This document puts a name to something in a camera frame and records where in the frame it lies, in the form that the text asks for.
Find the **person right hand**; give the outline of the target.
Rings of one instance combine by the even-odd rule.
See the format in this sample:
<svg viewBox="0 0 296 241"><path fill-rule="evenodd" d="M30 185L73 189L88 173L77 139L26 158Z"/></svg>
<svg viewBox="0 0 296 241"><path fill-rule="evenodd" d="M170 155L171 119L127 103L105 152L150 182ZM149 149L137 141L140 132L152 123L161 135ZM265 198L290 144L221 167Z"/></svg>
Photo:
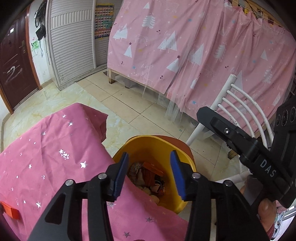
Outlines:
<svg viewBox="0 0 296 241"><path fill-rule="evenodd" d="M258 206L260 222L266 232L272 227L276 217L276 202L264 199Z"/></svg>

